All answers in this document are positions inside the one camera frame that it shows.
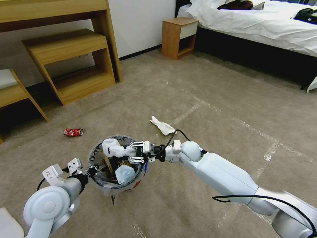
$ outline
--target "black bag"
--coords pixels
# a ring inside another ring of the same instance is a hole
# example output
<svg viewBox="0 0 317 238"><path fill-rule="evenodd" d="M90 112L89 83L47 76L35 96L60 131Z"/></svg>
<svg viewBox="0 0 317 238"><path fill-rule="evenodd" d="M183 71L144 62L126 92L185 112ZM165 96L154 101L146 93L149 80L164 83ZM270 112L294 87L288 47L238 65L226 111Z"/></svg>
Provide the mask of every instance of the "black bag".
<svg viewBox="0 0 317 238"><path fill-rule="evenodd" d="M300 10L296 14L294 19L317 25L317 17L312 16L313 13L317 13L317 10L313 10L311 8L305 8Z"/></svg>

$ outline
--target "wooden chair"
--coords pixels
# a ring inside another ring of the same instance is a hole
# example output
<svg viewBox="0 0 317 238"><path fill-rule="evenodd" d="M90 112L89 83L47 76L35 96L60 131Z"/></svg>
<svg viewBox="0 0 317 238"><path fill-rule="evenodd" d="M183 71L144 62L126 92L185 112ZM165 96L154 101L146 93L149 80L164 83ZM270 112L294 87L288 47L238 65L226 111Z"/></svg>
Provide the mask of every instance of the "wooden chair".
<svg viewBox="0 0 317 238"><path fill-rule="evenodd" d="M12 69L0 70L0 108L27 98L31 100L44 119L49 122L47 116L23 86L14 71Z"/></svg>

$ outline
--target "crushed can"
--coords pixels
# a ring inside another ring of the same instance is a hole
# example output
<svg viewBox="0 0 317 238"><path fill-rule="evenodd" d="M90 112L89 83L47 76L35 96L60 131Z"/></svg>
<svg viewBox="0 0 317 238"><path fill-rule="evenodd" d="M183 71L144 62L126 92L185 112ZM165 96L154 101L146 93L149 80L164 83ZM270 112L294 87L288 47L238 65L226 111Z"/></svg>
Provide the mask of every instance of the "crushed can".
<svg viewBox="0 0 317 238"><path fill-rule="evenodd" d="M67 135L67 136L82 136L83 133L84 133L84 130L81 129L81 128L76 128L76 129L68 129L68 128L66 128L63 131L63 134Z"/></svg>

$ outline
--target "beige carpet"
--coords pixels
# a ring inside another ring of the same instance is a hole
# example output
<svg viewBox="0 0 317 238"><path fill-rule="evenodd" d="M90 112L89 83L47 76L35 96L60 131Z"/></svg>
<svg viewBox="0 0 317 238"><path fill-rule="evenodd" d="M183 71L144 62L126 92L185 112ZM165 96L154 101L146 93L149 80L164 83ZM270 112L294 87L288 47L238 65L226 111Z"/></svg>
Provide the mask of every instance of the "beige carpet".
<svg viewBox="0 0 317 238"><path fill-rule="evenodd" d="M109 135L166 143L151 115L242 167L258 185L317 207L317 91L307 94L285 79L201 52L173 61L155 50L122 61L121 69L122 83L64 107L45 87L34 87L34 96L46 98L39 104L49 123L29 104L4 111L0 207L25 233L24 204L43 169L74 157L86 165L89 151ZM66 137L66 127L81 127L84 135ZM89 184L75 215L51 237L278 237L272 217L217 203L216 194L180 164L151 163L140 185L117 196L114 206Z"/></svg>

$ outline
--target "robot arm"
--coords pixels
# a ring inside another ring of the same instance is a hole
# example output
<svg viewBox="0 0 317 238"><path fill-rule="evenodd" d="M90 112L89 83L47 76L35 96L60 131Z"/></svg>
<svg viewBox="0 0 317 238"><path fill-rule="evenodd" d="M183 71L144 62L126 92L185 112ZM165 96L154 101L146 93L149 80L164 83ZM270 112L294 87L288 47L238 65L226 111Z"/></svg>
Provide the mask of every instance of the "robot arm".
<svg viewBox="0 0 317 238"><path fill-rule="evenodd" d="M89 168L86 174L82 173L81 168L79 159L75 158L63 170L55 164L42 172L50 186L38 190L25 204L23 217L30 226L27 238L47 238L78 208L78 195L88 184L89 177L97 173L96 167ZM70 176L63 179L63 171Z"/></svg>
<svg viewBox="0 0 317 238"><path fill-rule="evenodd" d="M272 227L280 237L317 237L315 207L285 191L273 192L259 187L246 171L217 154L204 151L195 142L179 144L179 141L174 141L170 145L165 161L179 160L221 195L232 197L230 200L243 203L259 214L272 215L277 210Z"/></svg>
<svg viewBox="0 0 317 238"><path fill-rule="evenodd" d="M181 144L179 140L174 140L165 147L141 141L130 146L135 148L136 156L125 159L132 164L147 160L180 162L223 197L230 197L232 201L243 203L263 215L272 215L277 210L272 226L281 238L317 237L315 207L285 191L272 192L260 188L246 171L217 154L206 152L195 142ZM47 238L50 232L70 218L79 206L78 195L89 182L89 177L98 170L91 167L83 174L80 169L80 161L73 159L63 170L59 165L53 165L42 172L50 187L34 193L25 205L24 219L31 226L27 238ZM71 176L62 179L63 171Z"/></svg>

